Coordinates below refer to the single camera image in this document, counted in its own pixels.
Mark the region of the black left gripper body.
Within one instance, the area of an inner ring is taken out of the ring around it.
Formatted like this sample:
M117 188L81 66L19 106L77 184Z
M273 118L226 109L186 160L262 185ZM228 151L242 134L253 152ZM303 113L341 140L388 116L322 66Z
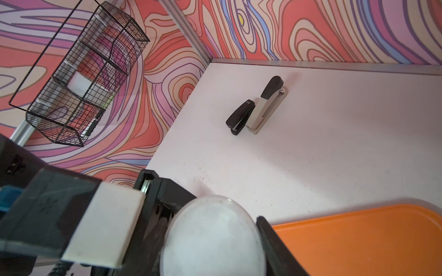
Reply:
M150 232L161 217L169 219L169 226L180 209L196 198L173 180L147 169L139 173L134 188L145 195L138 220L141 217L146 219L146 232Z

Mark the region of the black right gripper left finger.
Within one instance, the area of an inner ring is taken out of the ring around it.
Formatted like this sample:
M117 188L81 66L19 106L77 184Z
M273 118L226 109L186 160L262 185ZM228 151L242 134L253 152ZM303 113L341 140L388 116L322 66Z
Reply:
M158 276L160 275L161 250L165 241L169 219L161 217L150 230L147 221L141 217L135 226L125 255L123 266L116 276Z

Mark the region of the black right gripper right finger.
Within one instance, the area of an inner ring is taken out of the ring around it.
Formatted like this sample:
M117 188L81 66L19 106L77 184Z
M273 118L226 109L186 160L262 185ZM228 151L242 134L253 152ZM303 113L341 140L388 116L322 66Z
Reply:
M267 276L308 276L263 216L256 221L267 261Z

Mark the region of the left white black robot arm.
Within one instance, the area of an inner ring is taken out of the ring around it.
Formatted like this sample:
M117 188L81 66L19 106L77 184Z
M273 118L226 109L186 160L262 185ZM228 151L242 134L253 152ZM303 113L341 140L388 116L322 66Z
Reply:
M159 273L169 220L194 195L142 170L134 187L50 166L1 137L1 274L28 276L38 257L74 263L94 276Z

